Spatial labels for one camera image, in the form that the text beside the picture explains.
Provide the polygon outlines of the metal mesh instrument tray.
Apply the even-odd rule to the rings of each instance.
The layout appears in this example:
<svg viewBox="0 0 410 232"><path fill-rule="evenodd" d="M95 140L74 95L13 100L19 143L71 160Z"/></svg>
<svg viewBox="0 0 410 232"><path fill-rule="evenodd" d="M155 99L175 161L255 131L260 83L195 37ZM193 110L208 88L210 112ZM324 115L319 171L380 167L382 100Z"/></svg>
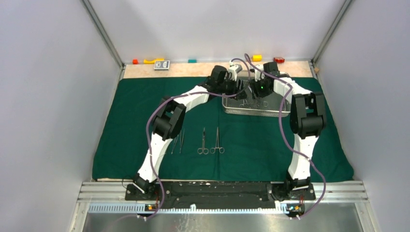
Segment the metal mesh instrument tray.
<svg viewBox="0 0 410 232"><path fill-rule="evenodd" d="M273 91L269 96L260 98L269 103L268 107L255 107L255 99L252 96L252 92L249 86L250 80L254 79L254 73L251 74L251 78L247 76L247 73L244 75L238 74L238 79L243 80L244 89L247 93L247 100L251 104L250 109L240 108L239 105L243 100L236 100L235 98L223 98L222 107L226 113L236 114L236 115L248 115L248 116L271 116L278 117L280 104L283 99L283 95L286 93L285 90L282 90L280 93Z"/></svg>

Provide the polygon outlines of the steel tweezers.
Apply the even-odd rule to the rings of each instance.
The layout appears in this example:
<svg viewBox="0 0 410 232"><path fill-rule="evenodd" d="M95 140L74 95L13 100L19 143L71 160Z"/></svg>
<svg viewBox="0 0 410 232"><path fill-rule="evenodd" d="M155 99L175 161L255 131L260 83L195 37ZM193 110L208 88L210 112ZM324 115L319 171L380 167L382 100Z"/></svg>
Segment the steel tweezers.
<svg viewBox="0 0 410 232"><path fill-rule="evenodd" d="M185 135L185 129L183 129L181 131L181 135L180 135L180 146L179 146L179 153L180 154L182 153L182 147L183 147L183 144L184 144L184 135Z"/></svg>
<svg viewBox="0 0 410 232"><path fill-rule="evenodd" d="M177 142L178 142L178 138L179 138L179 135L173 140L173 145L172 145L172 149L171 149L171 154L174 153L175 147L176 147Z"/></svg>

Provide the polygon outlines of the surgical scissors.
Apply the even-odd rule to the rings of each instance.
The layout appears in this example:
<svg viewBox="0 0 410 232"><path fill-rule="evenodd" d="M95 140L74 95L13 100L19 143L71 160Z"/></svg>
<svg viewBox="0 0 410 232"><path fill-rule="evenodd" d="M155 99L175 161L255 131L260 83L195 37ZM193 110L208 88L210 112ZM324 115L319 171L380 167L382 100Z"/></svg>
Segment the surgical scissors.
<svg viewBox="0 0 410 232"><path fill-rule="evenodd" d="M201 146L197 149L197 153L198 153L199 155L202 155L202 154L205 154L205 155L206 155L206 154L209 153L209 149L206 148L205 144L206 144L206 133L205 133L205 128L203 128L202 139L201 139Z"/></svg>

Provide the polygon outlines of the surgical forceps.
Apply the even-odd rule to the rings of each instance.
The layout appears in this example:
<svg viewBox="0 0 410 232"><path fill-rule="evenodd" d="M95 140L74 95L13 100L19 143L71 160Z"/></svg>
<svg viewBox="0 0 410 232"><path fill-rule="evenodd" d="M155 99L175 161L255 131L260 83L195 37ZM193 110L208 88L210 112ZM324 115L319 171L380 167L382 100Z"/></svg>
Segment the surgical forceps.
<svg viewBox="0 0 410 232"><path fill-rule="evenodd" d="M250 109L251 104L248 102L247 99L244 99L243 102L239 105L240 108Z"/></svg>

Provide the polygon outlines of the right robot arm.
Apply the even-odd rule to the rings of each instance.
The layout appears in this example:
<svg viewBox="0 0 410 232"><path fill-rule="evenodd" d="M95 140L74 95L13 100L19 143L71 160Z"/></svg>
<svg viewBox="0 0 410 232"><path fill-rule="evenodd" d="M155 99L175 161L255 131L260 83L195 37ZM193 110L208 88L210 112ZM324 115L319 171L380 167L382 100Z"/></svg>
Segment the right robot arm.
<svg viewBox="0 0 410 232"><path fill-rule="evenodd" d="M297 199L310 185L310 161L314 146L326 127L325 97L298 85L287 74L278 70L276 62L253 65L254 78L250 88L254 96L282 97L280 110L290 103L290 128L294 134L293 157L288 168L283 192L289 199Z"/></svg>

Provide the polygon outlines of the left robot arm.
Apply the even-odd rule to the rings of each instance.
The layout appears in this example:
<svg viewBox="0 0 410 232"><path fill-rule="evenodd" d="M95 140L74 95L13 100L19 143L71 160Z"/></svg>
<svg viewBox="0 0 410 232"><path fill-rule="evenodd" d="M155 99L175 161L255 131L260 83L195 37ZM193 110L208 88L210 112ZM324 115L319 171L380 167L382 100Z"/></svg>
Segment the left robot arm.
<svg viewBox="0 0 410 232"><path fill-rule="evenodd" d="M148 125L152 128L152 134L147 155L133 178L133 185L142 199L149 200L154 196L154 182L161 161L167 147L181 132L186 112L216 96L243 97L243 82L237 77L241 71L240 64L231 64L229 68L216 65L211 75L193 89L175 97L162 99L158 109L149 118Z"/></svg>

